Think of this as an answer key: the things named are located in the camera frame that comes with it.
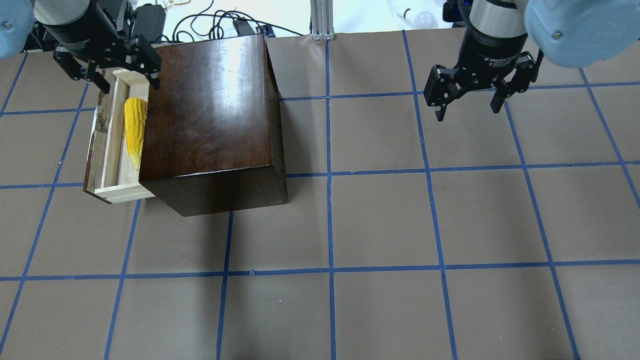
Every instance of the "yellow corn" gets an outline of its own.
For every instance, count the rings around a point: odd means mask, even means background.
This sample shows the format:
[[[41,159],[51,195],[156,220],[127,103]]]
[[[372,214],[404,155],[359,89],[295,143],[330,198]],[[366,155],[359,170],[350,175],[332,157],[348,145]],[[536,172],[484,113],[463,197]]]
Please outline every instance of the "yellow corn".
[[[127,140],[127,151],[133,166],[140,169],[142,156],[142,139],[147,119],[147,102],[137,97],[130,97],[124,102],[124,132]]]

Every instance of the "blue tape line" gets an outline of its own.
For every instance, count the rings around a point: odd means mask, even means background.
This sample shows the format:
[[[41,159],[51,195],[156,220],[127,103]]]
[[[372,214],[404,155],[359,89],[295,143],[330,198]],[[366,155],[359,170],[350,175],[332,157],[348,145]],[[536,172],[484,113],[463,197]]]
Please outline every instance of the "blue tape line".
[[[554,266],[608,266],[608,265],[638,265],[640,259],[605,259],[605,260],[571,260],[554,261]],[[548,262],[534,263],[481,263],[481,264],[451,264],[447,270],[479,270],[500,268],[539,268],[550,266]],[[392,265],[392,266],[343,266],[338,268],[297,268],[282,270],[243,270],[229,271],[228,276],[270,276],[295,274],[329,274],[350,272],[394,272],[394,271],[434,271],[440,270],[440,265]],[[167,279],[176,277],[223,277],[225,272],[174,272],[126,274],[126,279]],[[26,281],[56,281],[56,280],[102,280],[119,279],[118,274],[83,274],[83,275],[29,275]],[[2,276],[0,281],[19,281],[20,276]]]
[[[378,92],[370,94],[342,94],[342,95],[326,95],[326,96],[300,96],[300,97],[283,97],[280,101],[304,101],[304,100],[321,100],[321,99],[352,99],[356,97],[386,97],[386,96],[403,96],[413,95],[414,92]]]
[[[225,305],[227,304],[227,281],[229,272],[229,258],[231,257],[231,235],[234,227],[234,212],[229,211],[227,224],[227,246],[225,247],[225,265],[223,268],[222,289],[220,291],[220,314],[218,318],[218,339],[216,343],[216,359],[220,360],[222,354],[222,332],[225,324]]]
[[[527,164],[527,168],[565,168],[565,167],[611,167],[620,165],[617,162],[606,161],[602,163],[575,163],[575,164]]]
[[[326,172],[307,172],[304,174],[287,174],[288,178],[295,178],[295,177],[325,177],[328,174]]]
[[[0,189],[52,188],[53,184],[0,185]]]
[[[9,99],[11,99],[11,95],[13,94],[13,89],[15,89],[15,85],[18,83],[18,78],[20,77],[20,73],[22,73],[22,69],[24,68],[24,64],[27,62],[28,57],[29,57],[29,53],[24,53],[24,58],[22,59],[22,63],[20,63],[20,67],[18,68],[18,73],[16,73],[15,78],[13,79],[13,83],[11,84],[11,88],[9,89],[9,93],[6,94],[6,99],[4,100],[2,109],[0,109],[0,116],[4,115],[4,111],[6,110],[6,106],[9,103]]]
[[[300,269],[284,269],[284,270],[252,270],[249,276],[265,276],[265,275],[295,275],[295,274],[326,274],[330,272],[329,268],[300,268]]]
[[[588,87],[591,88],[601,88],[604,86],[636,86],[636,85],[640,85],[640,81],[632,81],[629,83],[602,83],[602,84],[591,84],[588,81],[586,82]]]
[[[34,188],[71,188],[82,186],[83,183],[60,183],[60,184],[21,184],[21,185],[0,185],[2,189],[34,189]]]
[[[148,273],[148,274],[126,274],[126,279],[172,279],[176,277],[222,277],[225,273],[222,271],[205,271],[205,272],[164,272],[164,273]]]
[[[576,85],[540,85],[540,86],[530,86],[530,87],[529,87],[529,90],[573,89],[573,88],[584,88],[584,84],[576,84]]]
[[[5,115],[32,115],[32,114],[50,114],[50,113],[75,113],[78,109],[53,109],[53,110],[26,110],[26,111],[7,111]]]
[[[334,268],[334,272],[388,272],[440,270],[440,265],[397,265],[397,266],[345,266]]]
[[[131,221],[131,230],[129,231],[129,241],[127,241],[127,250],[124,253],[124,260],[122,261],[122,269],[118,278],[118,291],[116,292],[116,299],[113,303],[113,312],[111,314],[111,323],[109,324],[109,334],[107,335],[107,344],[104,347],[104,360],[109,359],[109,353],[111,352],[111,342],[113,341],[113,331],[116,327],[116,319],[118,318],[118,308],[120,307],[120,297],[122,296],[122,287],[124,286],[125,275],[127,274],[127,266],[129,265],[129,255],[131,255],[131,245],[133,244],[133,237],[136,233],[136,225],[138,224],[138,214],[140,213],[141,200],[136,201],[136,209],[133,212],[133,220]]]
[[[591,266],[591,265],[634,265],[640,264],[640,259],[612,259],[612,260],[575,260],[556,261],[555,266]]]
[[[411,61],[411,52],[409,50],[409,42],[406,38],[406,31],[402,30],[402,38],[404,41],[404,50],[406,52],[406,59],[409,64],[409,74],[411,75],[411,86],[413,89],[413,103],[415,106],[415,117],[418,124],[418,134],[420,137],[420,147],[422,150],[422,160],[424,161],[425,174],[427,176],[427,188],[429,192],[429,205],[431,206],[431,217],[433,219],[433,230],[436,238],[436,248],[438,249],[438,265],[440,267],[440,279],[442,282],[442,295],[444,297],[445,315],[447,317],[447,327],[449,329],[449,343],[451,344],[451,357],[453,360],[458,360],[458,350],[456,348],[456,337],[453,329],[453,319],[451,316],[451,303],[449,301],[449,287],[447,285],[446,266],[444,262],[444,254],[442,252],[442,242],[440,240],[440,227],[438,226],[438,215],[436,212],[436,204],[433,196],[433,187],[431,182],[431,170],[429,167],[429,159],[427,157],[427,150],[424,144],[424,133],[422,131],[422,120],[420,117],[420,105],[418,103],[418,93],[415,86],[415,74],[413,73],[413,64]]]
[[[299,96],[299,97],[283,97],[280,101],[302,101],[302,100],[321,100],[326,99],[326,96]]]
[[[345,94],[345,95],[331,95],[331,99],[352,99],[355,97],[383,97],[383,96],[404,96],[404,95],[415,95],[415,92],[406,91],[406,92],[381,92],[377,94]]]
[[[571,350],[573,352],[574,360],[580,360],[580,354],[578,353],[578,347],[575,343],[575,338],[573,337],[573,330],[571,328],[571,323],[569,322],[569,315],[566,310],[566,306],[564,304],[564,297],[562,295],[562,290],[560,289],[560,282],[558,281],[558,276],[556,274],[556,268],[554,266],[554,260],[551,255],[551,249],[549,247],[549,242],[547,240],[547,233],[545,231],[545,226],[542,223],[542,216],[540,215],[540,208],[538,207],[538,201],[536,200],[536,194],[533,191],[533,185],[531,184],[531,178],[529,177],[529,170],[527,168],[527,163],[525,162],[524,155],[522,153],[522,147],[520,146],[520,140],[518,139],[518,133],[516,132],[515,124],[513,122],[513,118],[511,116],[511,110],[509,109],[508,102],[504,103],[504,111],[507,114],[507,119],[509,120],[509,126],[511,128],[511,133],[513,134],[513,140],[515,141],[516,148],[518,149],[518,156],[520,157],[520,162],[522,164],[522,171],[524,173],[525,180],[527,182],[527,188],[529,189],[529,195],[531,196],[531,204],[533,205],[534,213],[536,214],[536,220],[538,221],[538,228],[540,229],[540,236],[542,237],[542,242],[545,247],[545,252],[547,253],[547,263],[551,270],[551,276],[553,278],[554,287],[556,288],[556,294],[558,297],[558,303],[560,305],[560,311],[562,312],[564,326],[566,327],[567,335],[569,337],[569,343],[571,345]]]
[[[607,120],[604,118],[604,114],[600,109],[600,105],[598,105],[598,101],[596,100],[595,95],[593,94],[593,89],[591,89],[591,84],[589,84],[589,80],[587,79],[587,75],[584,73],[584,70],[580,69],[580,74],[582,75],[582,79],[584,80],[584,84],[587,86],[587,91],[589,92],[589,96],[591,97],[591,101],[593,102],[593,106],[596,108],[598,112],[598,116],[600,117],[600,121],[602,123],[602,127],[604,127],[607,136],[609,137],[609,141],[611,142],[611,146],[613,150],[616,152],[616,156],[618,157],[618,161],[620,162],[620,166],[622,167],[622,171],[625,173],[625,177],[627,178],[627,182],[629,183],[629,188],[631,188],[631,192],[634,194],[634,198],[636,200],[636,205],[640,209],[640,195],[638,195],[638,191],[634,184],[633,179],[631,178],[631,174],[629,174],[629,169],[627,169],[627,165],[625,164],[625,160],[622,158],[622,153],[616,145],[616,141],[613,138],[613,134],[609,129],[609,125],[607,125]]]
[[[53,281],[53,280],[104,280],[119,279],[118,274],[86,274],[86,275],[30,275],[27,281]]]
[[[447,265],[447,270],[471,269],[503,269],[503,268],[539,268],[549,266],[549,263],[496,263],[496,264],[454,264]]]
[[[447,171],[478,171],[478,170],[509,170],[514,168],[522,168],[520,165],[492,165],[485,167],[441,167],[432,168],[431,172],[447,172]]]
[[[423,168],[404,168],[398,170],[363,170],[363,171],[339,171],[332,172],[332,176],[351,176],[351,175],[380,175],[380,174],[412,174],[423,173]]]
[[[330,61],[329,41],[324,42],[324,74],[326,85],[326,216],[329,252],[329,323],[331,329],[331,359],[336,360],[337,351],[335,345],[335,279],[333,274],[333,208],[331,204],[332,173],[331,173],[331,108],[330,101]]]
[[[605,86],[636,86],[640,85],[640,82],[629,83],[602,83],[602,84],[590,84],[591,87],[605,87]],[[572,88],[586,88],[584,84],[570,84],[570,85],[540,85],[530,86],[529,90],[550,90],[550,89],[572,89]],[[476,92],[494,92],[495,88],[476,90]],[[344,94],[344,95],[329,95],[326,96],[299,96],[299,97],[283,97],[280,101],[303,101],[303,100],[321,100],[321,99],[343,99],[354,97],[383,97],[383,96],[402,96],[402,95],[420,95],[422,92],[405,91],[405,92],[380,92],[371,94]]]
[[[83,183],[58,183],[55,184],[57,188],[77,188],[79,186],[83,186]]]

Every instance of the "open drawer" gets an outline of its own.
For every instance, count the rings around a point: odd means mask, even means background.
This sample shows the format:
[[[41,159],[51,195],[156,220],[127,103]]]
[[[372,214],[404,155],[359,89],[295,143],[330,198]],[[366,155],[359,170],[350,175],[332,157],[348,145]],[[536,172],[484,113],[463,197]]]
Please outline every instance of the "open drawer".
[[[111,92],[100,93],[93,116],[83,190],[112,204],[153,197],[138,182],[140,171],[127,153],[124,135],[124,102],[130,97],[148,101],[149,82],[125,69],[107,70],[105,78]]]
[[[157,51],[158,89],[136,72],[106,71],[111,93],[95,111],[84,190],[109,203],[155,196],[185,217],[286,204],[280,97],[264,36]],[[139,171],[124,136],[129,97],[148,104]]]

